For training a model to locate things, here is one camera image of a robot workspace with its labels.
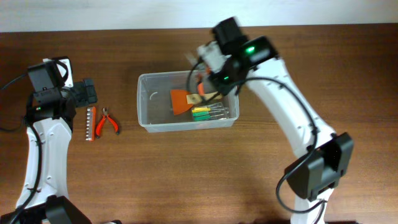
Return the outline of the orange scraper with wooden handle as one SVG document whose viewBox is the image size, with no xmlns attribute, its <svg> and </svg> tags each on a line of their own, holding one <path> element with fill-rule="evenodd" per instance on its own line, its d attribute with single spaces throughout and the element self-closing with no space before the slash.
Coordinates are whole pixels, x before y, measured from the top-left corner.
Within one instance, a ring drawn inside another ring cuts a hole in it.
<svg viewBox="0 0 398 224">
<path fill-rule="evenodd" d="M 222 95 L 219 95 L 217 92 L 200 95 L 198 93 L 190 93 L 186 90 L 171 90 L 170 97 L 174 115 L 183 114 L 194 105 L 211 100 L 211 98 L 214 100 L 222 99 Z"/>
</svg>

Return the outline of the clear case of screwdrivers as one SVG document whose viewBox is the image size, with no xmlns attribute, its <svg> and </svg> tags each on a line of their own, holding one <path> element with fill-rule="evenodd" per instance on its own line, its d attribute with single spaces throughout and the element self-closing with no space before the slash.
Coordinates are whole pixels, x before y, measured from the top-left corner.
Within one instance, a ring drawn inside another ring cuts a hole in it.
<svg viewBox="0 0 398 224">
<path fill-rule="evenodd" d="M 225 107 L 222 102 L 217 102 L 211 105 L 194 107 L 191 109 L 191 114 L 194 121 L 229 119 L 229 108 Z"/>
</svg>

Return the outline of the orange-black long-nose pliers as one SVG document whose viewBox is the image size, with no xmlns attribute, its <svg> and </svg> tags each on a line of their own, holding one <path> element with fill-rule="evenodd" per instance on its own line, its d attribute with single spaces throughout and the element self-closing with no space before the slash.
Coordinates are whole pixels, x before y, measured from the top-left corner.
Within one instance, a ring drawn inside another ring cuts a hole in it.
<svg viewBox="0 0 398 224">
<path fill-rule="evenodd" d="M 204 88 L 204 77 L 205 75 L 209 75 L 211 73 L 211 70 L 209 67 L 206 67 L 203 72 L 198 72 L 196 74 L 196 79 L 197 79 L 197 92 L 200 96 L 205 97 L 205 88 Z"/>
</svg>

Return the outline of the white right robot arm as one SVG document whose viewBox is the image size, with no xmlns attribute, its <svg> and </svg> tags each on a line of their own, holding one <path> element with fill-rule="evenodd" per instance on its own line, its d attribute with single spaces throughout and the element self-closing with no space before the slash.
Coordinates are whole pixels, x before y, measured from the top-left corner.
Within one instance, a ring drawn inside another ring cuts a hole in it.
<svg viewBox="0 0 398 224">
<path fill-rule="evenodd" d="M 213 41 L 197 49 L 211 84 L 223 96 L 248 87 L 278 122 L 297 158 L 275 188 L 279 204 L 292 213 L 291 223 L 324 223 L 328 201 L 348 169 L 353 139 L 337 134 L 310 106 L 267 37 L 249 39 L 233 17 L 211 33 Z"/>
</svg>

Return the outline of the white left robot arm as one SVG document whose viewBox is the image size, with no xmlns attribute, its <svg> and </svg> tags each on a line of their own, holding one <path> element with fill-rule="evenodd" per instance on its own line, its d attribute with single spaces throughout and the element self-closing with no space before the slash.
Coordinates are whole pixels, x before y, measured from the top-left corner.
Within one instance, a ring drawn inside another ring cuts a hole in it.
<svg viewBox="0 0 398 224">
<path fill-rule="evenodd" d="M 24 117 L 29 138 L 24 186 L 16 209 L 1 215 L 1 223 L 90 223 L 69 199 L 67 154 L 76 109 L 97 100 L 89 78 L 30 94 Z"/>
</svg>

